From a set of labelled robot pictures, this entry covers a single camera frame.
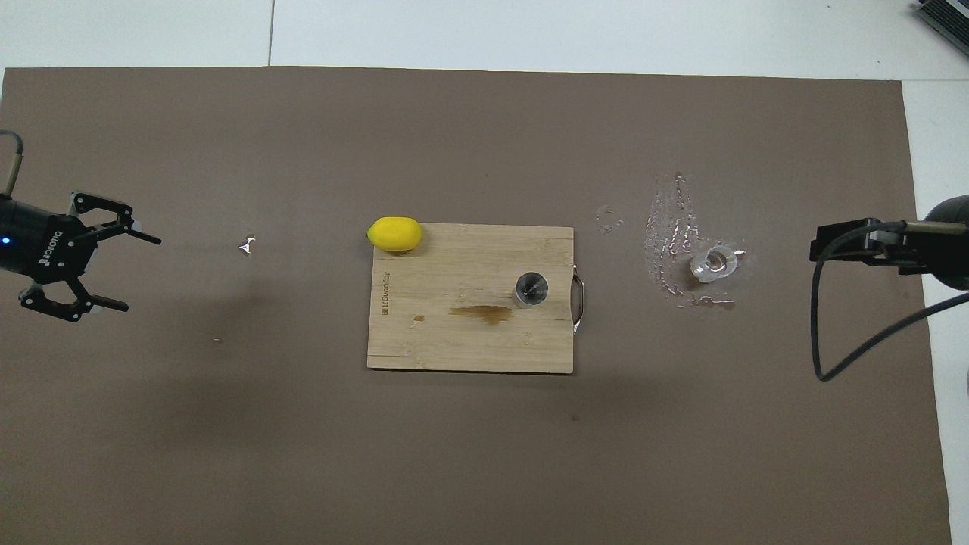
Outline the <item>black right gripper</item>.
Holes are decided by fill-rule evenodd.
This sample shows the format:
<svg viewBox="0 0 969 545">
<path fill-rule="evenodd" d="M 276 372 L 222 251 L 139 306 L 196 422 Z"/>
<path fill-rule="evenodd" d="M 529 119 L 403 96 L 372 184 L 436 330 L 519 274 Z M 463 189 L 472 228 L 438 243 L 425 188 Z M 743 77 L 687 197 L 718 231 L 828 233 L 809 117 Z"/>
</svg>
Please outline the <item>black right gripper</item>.
<svg viewBox="0 0 969 545">
<path fill-rule="evenodd" d="M 967 226 L 968 195 L 953 197 L 931 208 L 925 221 L 963 223 Z M 851 220 L 819 226 L 811 241 L 811 261 L 817 262 L 838 238 L 848 232 L 879 223 L 879 220 Z M 899 275 L 923 275 L 923 260 L 908 242 L 906 226 L 879 226 L 846 239 L 828 258 L 835 261 L 863 261 L 870 259 L 874 268 L 893 268 Z M 949 288 L 968 290 L 968 238 L 962 235 L 939 235 L 927 249 L 927 268 L 930 274 Z"/>
</svg>

